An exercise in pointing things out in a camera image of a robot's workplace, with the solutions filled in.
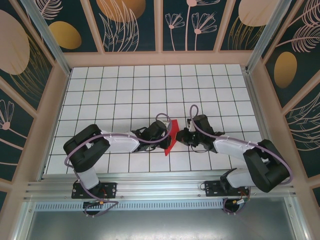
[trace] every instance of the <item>fern illustration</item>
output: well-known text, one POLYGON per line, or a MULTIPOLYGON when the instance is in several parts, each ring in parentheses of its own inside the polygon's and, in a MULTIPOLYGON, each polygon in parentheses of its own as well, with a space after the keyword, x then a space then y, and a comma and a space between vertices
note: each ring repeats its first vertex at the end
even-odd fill
POLYGON ((53 20, 63 8, 61 0, 34 0, 34 2, 46 20, 53 20))
POLYGON ((123 12, 115 0, 100 1, 103 12, 111 19, 100 15, 104 26, 103 46, 106 52, 127 52, 137 49, 139 44, 139 27, 134 12, 122 2, 123 12))
POLYGON ((310 53, 320 43, 320 25, 300 27, 294 34, 292 49, 299 53, 310 53))
POLYGON ((279 43, 276 47, 279 47, 287 43, 291 43, 292 49, 295 52, 310 53, 311 50, 314 49, 318 43, 320 43, 320 24, 318 23, 317 23, 318 25, 306 24, 306 22, 310 23, 312 20, 318 18, 318 16, 316 15, 317 12, 310 11, 308 13, 309 14, 304 15, 302 18, 305 25, 300 27, 295 32, 293 38, 291 40, 279 43))
POLYGON ((320 0, 308 0, 304 6, 302 21, 307 26, 318 25, 320 22, 320 0))
POLYGON ((287 122, 300 151, 320 148, 320 93, 304 106, 292 109, 287 122))

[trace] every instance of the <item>floral wall pattern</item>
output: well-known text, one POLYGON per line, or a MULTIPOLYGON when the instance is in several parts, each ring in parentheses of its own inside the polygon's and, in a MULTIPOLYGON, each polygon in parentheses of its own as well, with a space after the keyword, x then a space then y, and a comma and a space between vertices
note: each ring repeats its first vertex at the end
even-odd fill
POLYGON ((305 0, 265 66, 284 107, 320 70, 320 0, 305 0))
POLYGON ((278 0, 236 0, 220 50, 253 50, 278 0))
POLYGON ((163 50, 212 51, 225 6, 224 0, 164 0, 163 50))
POLYGON ((34 0, 34 3, 64 53, 97 52, 79 0, 34 0))
POLYGON ((90 0, 105 52, 155 51, 153 0, 90 0))
POLYGON ((12 181, 33 117, 0 90, 0 178, 12 181))
POLYGON ((38 108, 52 65, 8 1, 0 3, 0 77, 38 108))
POLYGON ((307 176, 320 174, 320 83, 285 118, 307 176))

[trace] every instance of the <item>grid tile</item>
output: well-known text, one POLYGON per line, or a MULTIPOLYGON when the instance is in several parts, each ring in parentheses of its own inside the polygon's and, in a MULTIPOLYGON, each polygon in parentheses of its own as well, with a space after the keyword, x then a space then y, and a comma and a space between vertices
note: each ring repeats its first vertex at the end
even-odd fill
POLYGON ((198 88, 197 76, 183 76, 182 87, 184 89, 197 89, 198 88))
POLYGON ((196 66, 195 65, 181 65, 181 76, 196 76, 196 66))
POLYGON ((86 79, 70 79, 68 92, 83 91, 86 79))
POLYGON ((196 75, 197 76, 211 76, 210 65, 195 65, 196 75))
POLYGON ((170 152, 170 168, 171 171, 190 171, 189 153, 170 152))
POLYGON ((118 78, 117 90, 132 90, 134 85, 133 77, 120 77, 118 78))
POLYGON ((72 79, 85 79, 87 77, 88 67, 74 67, 72 69, 72 79))
POLYGON ((150 172, 169 172, 170 161, 169 156, 165 156, 163 152, 153 152, 150 154, 150 172))
POLYGON ((149 77, 149 66, 135 66, 134 77, 149 77))
POLYGON ((99 91, 101 86, 101 78, 88 78, 85 81, 85 91, 99 91))
POLYGON ((103 78, 117 78, 118 77, 118 66, 105 66, 103 69, 103 78))
POLYGON ((129 171, 129 154, 110 154, 109 173, 127 173, 129 171))
POLYGON ((91 66, 88 69, 86 78, 87 79, 102 78, 103 71, 104 71, 103 66, 91 66))
POLYGON ((164 65, 150 66, 150 77, 162 77, 165 75, 164 65))
POLYGON ((95 163, 94 170, 97 174, 104 174, 108 172, 110 154, 103 154, 102 157, 95 163))
POLYGON ((133 80, 133 89, 149 89, 149 77, 135 77, 133 80))
MULTIPOLYGON (((47 174, 73 174, 64 166, 63 145, 90 124, 107 132, 126 133, 148 127, 168 113, 187 127, 191 105, 199 107, 214 131, 246 141, 261 135, 239 65, 158 65, 74 68, 55 130, 47 174)), ((228 170, 246 167, 241 160, 176 142, 168 156, 151 152, 105 153, 97 173, 228 170)))
POLYGON ((225 67, 228 75, 242 75, 241 67, 239 64, 226 64, 225 67))
POLYGON ((143 153, 131 153, 129 163, 130 173, 143 173, 149 172, 149 154, 143 153))
POLYGON ((133 77, 134 76, 134 66, 120 66, 118 78, 125 78, 125 77, 133 77))
POLYGON ((212 76, 198 76, 198 85, 200 89, 214 88, 214 79, 212 76))
POLYGON ((212 64, 211 71, 213 76, 228 75, 226 65, 224 64, 212 64))
POLYGON ((150 77, 150 89, 165 89, 166 78, 165 77, 150 77))

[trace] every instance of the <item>black grid line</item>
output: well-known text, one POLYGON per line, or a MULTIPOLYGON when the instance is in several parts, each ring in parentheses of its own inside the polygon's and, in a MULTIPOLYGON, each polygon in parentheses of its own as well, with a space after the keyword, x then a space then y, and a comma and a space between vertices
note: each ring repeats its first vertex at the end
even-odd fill
MULTIPOLYGON (((201 111, 202 113, 204 114, 204 108, 202 106, 202 100, 201 100, 201 93, 200 93, 200 87, 199 87, 199 79, 198 79, 198 72, 197 72, 197 66, 194 66, 195 68, 195 74, 196 74, 196 83, 198 84, 198 90, 199 90, 199 97, 200 97, 200 105, 201 105, 201 111)), ((210 159, 210 154, 209 154, 209 151, 207 152, 207 155, 208 155, 208 160, 209 160, 209 163, 210 163, 210 169, 212 170, 212 166, 211 166, 211 159, 210 159)))
MULTIPOLYGON (((116 87, 115 87, 116 90, 117 90, 117 87, 118 87, 118 78, 116 79, 116 87)), ((116 100, 117 100, 117 91, 115 91, 115 95, 114 95, 113 120, 112 120, 111 132, 113 132, 113 130, 114 130, 115 113, 116 113, 116 100)), ((111 160, 110 158, 111 158, 111 154, 109 154, 108 171, 107 171, 108 173, 109 173, 109 168, 110 168, 110 160, 111 160)))
MULTIPOLYGON (((215 80, 214 80, 213 78, 212 78, 212 80, 213 80, 213 85, 216 86, 215 80)), ((216 89, 216 88, 214 88, 214 89, 215 89, 216 99, 217 99, 217 102, 218 102, 217 105, 218 105, 218 108, 219 108, 219 113, 220 113, 220 119, 221 119, 221 123, 222 123, 222 128, 223 128, 223 131, 225 131, 224 121, 222 121, 222 114, 221 114, 221 110, 220 110, 220 106, 219 106, 219 99, 218 99, 217 89, 216 89)), ((230 169, 232 169, 230 156, 228 156, 228 158, 229 158, 230 169)))
MULTIPOLYGON (((182 99, 183 99, 183 112, 184 112, 184 117, 187 119, 187 115, 186 115, 186 104, 185 104, 185 94, 184 94, 184 85, 182 82, 182 71, 181 71, 181 65, 179 65, 179 69, 180 69, 180 79, 181 79, 181 89, 182 89, 182 99)), ((189 155, 189 166, 190 166, 190 171, 192 171, 191 169, 191 159, 190 159, 190 149, 188 147, 188 155, 189 155)))
MULTIPOLYGON (((135 66, 133 66, 133 75, 135 74, 135 66)), ((134 105, 132 104, 134 102, 134 85, 135 85, 135 78, 132 78, 132 96, 131 96, 131 121, 130 121, 130 130, 132 129, 132 111, 133 111, 133 107, 134 105)), ((129 152, 129 160, 128 160, 128 173, 130 173, 130 152, 129 152)))
POLYGON ((78 117, 77 117, 76 123, 75 123, 74 135, 76 135, 76 132, 77 132, 77 125, 78 125, 78 121, 79 121, 79 115, 80 115, 80 110, 81 110, 81 103, 82 103, 82 99, 83 99, 83 97, 84 97, 86 82, 87 82, 87 78, 84 80, 83 93, 82 93, 82 96, 81 96, 81 102, 80 102, 78 117))
MULTIPOLYGON (((167 80, 164 80, 164 87, 165 87, 165 101, 166 101, 166 114, 168 114, 168 95, 167 95, 167 80)), ((171 172, 171 161, 170 161, 170 153, 169 153, 169 172, 171 172)))

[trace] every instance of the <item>purple cable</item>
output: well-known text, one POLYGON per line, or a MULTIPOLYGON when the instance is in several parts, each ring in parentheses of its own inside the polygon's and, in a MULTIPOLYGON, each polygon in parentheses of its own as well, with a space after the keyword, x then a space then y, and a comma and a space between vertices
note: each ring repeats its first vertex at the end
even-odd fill
POLYGON ((208 136, 208 137, 210 137, 210 138, 215 138, 215 139, 218 139, 218 140, 232 140, 232 141, 235 141, 235 142, 239 142, 239 143, 242 143, 242 144, 250 145, 250 146, 256 147, 256 148, 258 148, 258 149, 261 149, 262 151, 270 154, 272 157, 274 157, 274 158, 276 158, 277 160, 279 160, 280 163, 282 163, 282 164, 285 166, 285 168, 287 169, 287 171, 289 172, 289 175, 290 175, 289 179, 288 179, 287 181, 285 181, 285 182, 280 183, 279 185, 286 185, 286 184, 291 183, 291 181, 293 180, 292 170, 290 169, 289 165, 288 165, 281 157, 279 157, 278 155, 276 155, 274 152, 272 152, 272 151, 264 148, 263 146, 259 146, 258 144, 255 144, 255 143, 252 143, 252 142, 249 142, 249 141, 244 141, 244 140, 240 140, 240 139, 233 138, 233 137, 229 137, 229 136, 228 136, 228 137, 226 137, 226 136, 214 136, 214 135, 211 135, 211 134, 209 134, 209 133, 206 133, 205 131, 201 130, 201 129, 196 125, 196 123, 195 123, 195 121, 194 121, 194 119, 193 119, 193 117, 192 117, 192 108, 196 108, 196 114, 195 114, 195 116, 198 115, 199 108, 198 108, 197 105, 193 104, 193 105, 191 105, 191 107, 190 107, 189 113, 190 113, 190 119, 191 119, 194 127, 195 127, 200 133, 202 133, 202 134, 204 134, 204 135, 206 135, 206 136, 208 136))
MULTIPOLYGON (((160 138, 160 139, 158 139, 158 140, 155 140, 155 141, 147 141, 147 140, 143 140, 143 139, 140 139, 140 138, 138 138, 138 137, 136 137, 136 136, 132 136, 132 135, 125 134, 125 133, 106 133, 106 134, 100 134, 100 135, 93 136, 93 137, 89 138, 88 140, 84 141, 84 142, 81 143, 79 146, 77 146, 74 150, 72 150, 72 151, 68 154, 68 156, 65 158, 64 164, 65 164, 66 166, 68 166, 68 167, 70 167, 70 168, 73 169, 74 167, 73 167, 72 165, 68 164, 68 160, 70 159, 70 157, 71 157, 76 151, 78 151, 80 148, 82 148, 84 145, 86 145, 87 143, 89 143, 89 142, 91 142, 91 141, 93 141, 93 140, 95 140, 95 139, 98 139, 98 138, 103 138, 103 137, 116 137, 116 136, 118 136, 118 137, 128 137, 128 138, 135 139, 135 140, 138 140, 138 141, 140 141, 140 142, 147 143, 147 144, 156 144, 156 143, 161 142, 162 140, 166 139, 166 138, 169 136, 169 134, 171 133, 172 121, 171 121, 171 118, 170 118, 167 114, 165 114, 165 113, 159 113, 159 114, 155 117, 155 120, 157 120, 160 115, 165 116, 165 117, 169 120, 168 131, 167 131, 166 135, 164 135, 164 137, 162 137, 162 138, 160 138)), ((89 192, 88 189, 86 189, 86 187, 84 186, 84 184, 83 184, 82 181, 80 180, 80 177, 79 177, 78 173, 77 173, 75 170, 73 170, 73 171, 74 171, 74 174, 75 174, 76 178, 78 179, 79 183, 81 184, 82 188, 84 189, 84 191, 85 191, 90 197, 92 197, 93 199, 96 199, 96 200, 98 200, 98 201, 100 201, 100 202, 104 202, 104 203, 106 203, 106 204, 113 204, 113 205, 110 206, 108 209, 103 210, 103 211, 100 211, 100 212, 97 213, 96 215, 89 215, 89 214, 87 213, 87 209, 88 209, 89 207, 91 207, 90 205, 88 205, 88 206, 84 209, 84 213, 87 215, 87 217, 88 217, 88 216, 91 216, 92 218, 94 218, 94 217, 99 217, 99 216, 105 214, 105 213, 108 212, 110 209, 112 209, 113 207, 115 207, 116 205, 119 204, 118 201, 109 201, 109 200, 105 200, 105 199, 102 199, 102 198, 99 198, 99 197, 93 195, 91 192, 89 192)))
MULTIPOLYGON (((251 187, 249 187, 249 194, 248 194, 248 200, 250 199, 250 195, 251 195, 251 187)), ((246 206, 246 202, 244 202, 243 203, 243 206, 240 208, 240 210, 238 210, 238 211, 236 211, 236 212, 232 212, 232 211, 230 211, 229 209, 227 209, 225 206, 226 206, 226 202, 227 202, 227 200, 228 200, 228 198, 225 198, 225 199, 223 199, 223 203, 222 203, 222 210, 226 213, 226 214, 234 214, 234 215, 236 215, 236 214, 239 214, 239 213, 241 213, 243 210, 244 210, 244 208, 245 208, 245 206, 246 206)))

